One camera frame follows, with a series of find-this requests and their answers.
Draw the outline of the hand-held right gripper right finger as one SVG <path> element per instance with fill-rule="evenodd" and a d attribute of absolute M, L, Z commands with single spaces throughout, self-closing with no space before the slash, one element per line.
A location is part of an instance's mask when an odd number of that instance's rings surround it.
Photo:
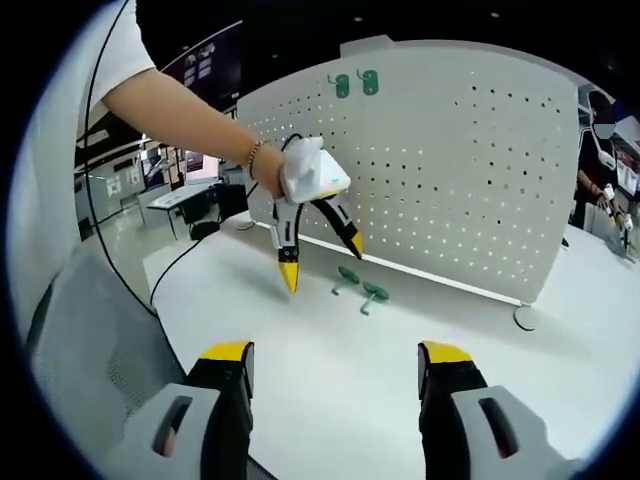
<path fill-rule="evenodd" d="M 571 461 L 546 424 L 502 386 L 490 386 L 453 345 L 418 345 L 419 431 L 427 479 L 569 479 Z"/>

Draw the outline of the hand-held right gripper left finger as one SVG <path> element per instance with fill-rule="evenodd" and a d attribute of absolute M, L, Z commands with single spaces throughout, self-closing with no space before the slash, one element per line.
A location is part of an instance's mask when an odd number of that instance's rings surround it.
<path fill-rule="evenodd" d="M 253 428 L 254 343 L 215 344 L 181 384 L 127 420 L 102 467 L 107 479 L 245 479 Z"/>

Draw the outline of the person's left hand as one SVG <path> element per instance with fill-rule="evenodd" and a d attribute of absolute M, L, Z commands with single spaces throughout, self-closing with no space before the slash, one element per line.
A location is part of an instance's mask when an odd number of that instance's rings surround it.
<path fill-rule="evenodd" d="M 280 181 L 280 170 L 284 163 L 284 156 L 274 147 L 263 144 L 255 155 L 252 166 L 254 180 L 274 199 L 281 198 L 284 193 Z"/>

